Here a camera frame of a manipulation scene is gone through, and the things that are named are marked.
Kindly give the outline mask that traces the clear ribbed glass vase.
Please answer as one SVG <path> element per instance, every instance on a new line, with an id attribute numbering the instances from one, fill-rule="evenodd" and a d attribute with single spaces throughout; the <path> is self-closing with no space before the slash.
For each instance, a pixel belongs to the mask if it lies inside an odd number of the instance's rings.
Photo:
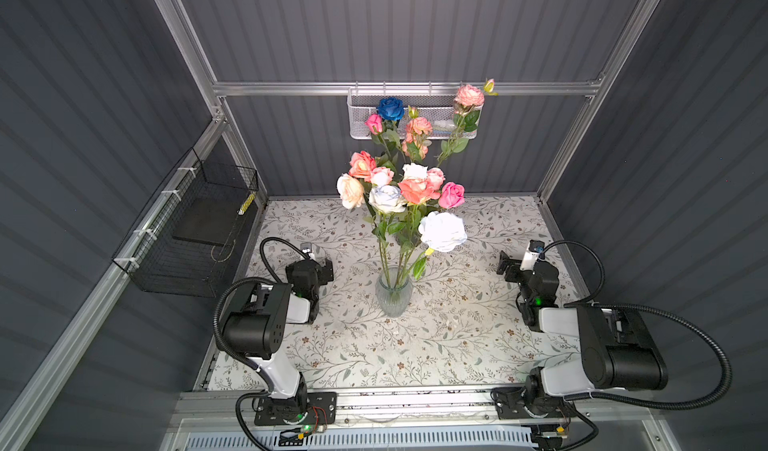
<path id="1" fill-rule="evenodd" d="M 409 277 L 399 278 L 398 267 L 382 272 L 376 281 L 376 298 L 387 317 L 399 317 L 408 307 L 413 285 Z"/>

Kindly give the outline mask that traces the cream white artificial rose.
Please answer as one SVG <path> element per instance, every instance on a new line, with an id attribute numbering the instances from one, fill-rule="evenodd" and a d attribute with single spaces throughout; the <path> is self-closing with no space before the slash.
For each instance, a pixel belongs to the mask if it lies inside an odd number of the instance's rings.
<path id="1" fill-rule="evenodd" d="M 345 209 L 358 208 L 365 202 L 365 189 L 357 178 L 344 173 L 337 179 L 336 187 Z"/>

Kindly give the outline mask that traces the salmon pink artificial rose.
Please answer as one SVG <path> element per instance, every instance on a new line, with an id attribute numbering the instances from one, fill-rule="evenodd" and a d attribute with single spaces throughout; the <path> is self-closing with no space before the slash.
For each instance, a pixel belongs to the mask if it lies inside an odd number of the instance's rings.
<path id="1" fill-rule="evenodd" d="M 351 156 L 348 174 L 354 178 L 370 182 L 376 167 L 376 160 L 367 151 L 355 152 Z"/>

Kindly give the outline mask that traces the coral red artificial rose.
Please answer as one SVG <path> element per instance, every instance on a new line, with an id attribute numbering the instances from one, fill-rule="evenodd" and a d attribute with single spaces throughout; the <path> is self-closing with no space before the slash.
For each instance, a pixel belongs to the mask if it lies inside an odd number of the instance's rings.
<path id="1" fill-rule="evenodd" d="M 414 261 L 411 257 L 421 243 L 421 221 L 431 211 L 437 210 L 434 201 L 439 198 L 440 192 L 429 179 L 404 179 L 398 186 L 406 201 L 404 217 L 398 222 L 401 228 L 395 233 L 396 242 L 400 245 L 396 285 L 401 287 L 410 277 L 419 279 L 424 274 L 426 252 L 422 251 Z"/>

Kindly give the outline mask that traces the small light pink rose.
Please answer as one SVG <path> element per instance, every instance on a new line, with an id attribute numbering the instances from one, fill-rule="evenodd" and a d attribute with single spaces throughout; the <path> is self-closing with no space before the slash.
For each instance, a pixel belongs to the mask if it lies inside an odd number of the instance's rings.
<path id="1" fill-rule="evenodd" d="M 439 192 L 445 181 L 445 175 L 439 167 L 429 168 L 427 171 L 427 184 L 430 190 Z"/>

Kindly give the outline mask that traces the magenta pink artificial rose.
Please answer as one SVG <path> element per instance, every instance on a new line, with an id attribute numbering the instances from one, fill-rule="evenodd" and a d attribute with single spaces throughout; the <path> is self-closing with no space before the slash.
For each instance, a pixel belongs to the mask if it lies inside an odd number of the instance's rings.
<path id="1" fill-rule="evenodd" d="M 374 136 L 382 133 L 384 129 L 382 117 L 378 113 L 371 114 L 366 119 L 365 125 L 367 126 L 370 134 Z"/>

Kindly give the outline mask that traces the blue artificial rose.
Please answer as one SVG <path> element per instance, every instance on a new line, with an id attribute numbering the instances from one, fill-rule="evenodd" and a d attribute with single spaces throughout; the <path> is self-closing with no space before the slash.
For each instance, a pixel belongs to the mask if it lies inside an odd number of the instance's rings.
<path id="1" fill-rule="evenodd" d="M 403 101 L 397 97 L 385 97 L 382 98 L 377 105 L 377 114 L 383 120 L 397 122 L 406 114 L 406 106 Z"/>

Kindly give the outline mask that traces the pale pink carnation spray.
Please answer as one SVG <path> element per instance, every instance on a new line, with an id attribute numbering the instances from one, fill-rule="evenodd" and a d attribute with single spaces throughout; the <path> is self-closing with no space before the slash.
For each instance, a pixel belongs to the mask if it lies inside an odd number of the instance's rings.
<path id="1" fill-rule="evenodd" d="M 487 79 L 481 87 L 472 84 L 461 85 L 454 97 L 453 124 L 450 137 L 441 144 L 437 158 L 440 167 L 451 156 L 462 153 L 468 146 L 468 134 L 478 129 L 478 121 L 487 96 L 497 96 L 494 78 Z"/>

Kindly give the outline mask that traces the light pink rosebud stem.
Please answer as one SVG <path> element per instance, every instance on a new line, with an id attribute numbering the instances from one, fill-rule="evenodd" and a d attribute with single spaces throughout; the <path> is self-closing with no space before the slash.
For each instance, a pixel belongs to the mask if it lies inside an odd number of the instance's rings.
<path id="1" fill-rule="evenodd" d="M 455 182 L 444 184 L 438 204 L 442 209 L 453 209 L 465 202 L 465 188 Z"/>

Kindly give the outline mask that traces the pale pink white rose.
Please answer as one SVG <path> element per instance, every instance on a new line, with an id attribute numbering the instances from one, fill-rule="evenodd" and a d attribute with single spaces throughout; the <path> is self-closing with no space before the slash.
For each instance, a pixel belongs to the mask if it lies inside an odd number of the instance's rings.
<path id="1" fill-rule="evenodd" d="M 371 171 L 369 182 L 373 187 L 382 187 L 389 185 L 393 178 L 394 171 L 389 167 L 381 166 Z"/>

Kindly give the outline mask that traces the white rosebud stem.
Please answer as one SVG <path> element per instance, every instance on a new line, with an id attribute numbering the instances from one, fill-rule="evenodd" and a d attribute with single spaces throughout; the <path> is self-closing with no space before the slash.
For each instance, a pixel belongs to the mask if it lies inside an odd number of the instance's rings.
<path id="1" fill-rule="evenodd" d="M 428 178 L 428 168 L 426 166 L 407 163 L 403 165 L 403 181 L 406 180 L 426 180 Z"/>

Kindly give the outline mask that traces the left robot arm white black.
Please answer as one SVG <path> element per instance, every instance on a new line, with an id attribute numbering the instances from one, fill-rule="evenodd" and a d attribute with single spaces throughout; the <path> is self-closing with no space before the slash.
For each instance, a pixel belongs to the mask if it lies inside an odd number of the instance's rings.
<path id="1" fill-rule="evenodd" d="M 219 350 L 265 385 L 252 392 L 256 426 L 325 427 L 335 422 L 337 394 L 311 392 L 283 348 L 290 324 L 310 325 L 319 313 L 320 288 L 334 279 L 331 261 L 303 259 L 286 266 L 287 280 L 247 277 L 220 296 L 213 317 Z"/>

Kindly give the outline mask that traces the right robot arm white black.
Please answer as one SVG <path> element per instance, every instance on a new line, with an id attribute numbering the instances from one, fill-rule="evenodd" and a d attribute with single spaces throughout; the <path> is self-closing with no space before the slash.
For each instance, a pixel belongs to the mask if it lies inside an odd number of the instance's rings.
<path id="1" fill-rule="evenodd" d="M 534 251 L 521 259 L 501 252 L 496 273 L 519 286 L 516 307 L 529 330 L 576 337 L 580 346 L 574 361 L 533 368 L 513 410 L 546 418 L 566 414 L 561 406 L 568 395 L 666 387 L 667 367 L 639 312 L 558 306 L 559 270 Z"/>

